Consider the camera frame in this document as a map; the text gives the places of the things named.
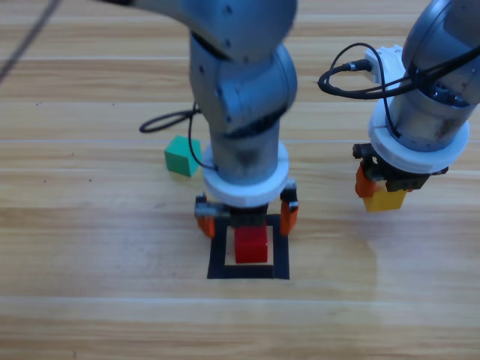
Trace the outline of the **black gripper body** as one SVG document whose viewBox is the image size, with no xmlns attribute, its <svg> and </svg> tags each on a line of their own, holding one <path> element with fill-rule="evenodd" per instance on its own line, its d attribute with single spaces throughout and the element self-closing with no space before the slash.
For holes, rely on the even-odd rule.
<svg viewBox="0 0 480 360">
<path fill-rule="evenodd" d="M 418 190 L 423 187 L 431 176 L 439 176 L 448 172 L 446 167 L 438 172 L 413 173 L 395 168 L 382 159 L 370 143 L 354 144 L 352 156 L 364 163 L 365 175 L 376 182 L 376 192 L 379 190 L 378 183 L 385 181 L 388 192 Z"/>
<path fill-rule="evenodd" d="M 254 208 L 236 208 L 226 204 L 196 204 L 197 218 L 221 219 L 232 227 L 259 227 L 266 221 L 267 205 Z"/>
</svg>

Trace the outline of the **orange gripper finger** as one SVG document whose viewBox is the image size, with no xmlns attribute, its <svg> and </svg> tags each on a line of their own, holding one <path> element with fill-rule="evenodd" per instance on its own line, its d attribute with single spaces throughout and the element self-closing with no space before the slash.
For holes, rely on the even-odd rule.
<svg viewBox="0 0 480 360">
<path fill-rule="evenodd" d="M 371 198 L 376 192 L 376 182 L 365 175 L 365 166 L 361 162 L 355 174 L 355 192 L 359 198 Z"/>
<path fill-rule="evenodd" d="M 215 219 L 213 217 L 198 217 L 197 225 L 202 233 L 209 239 L 213 239 L 216 234 Z"/>
<path fill-rule="evenodd" d="M 296 225 L 299 210 L 297 185 L 295 181 L 289 181 L 280 194 L 280 234 L 288 236 Z"/>
</svg>

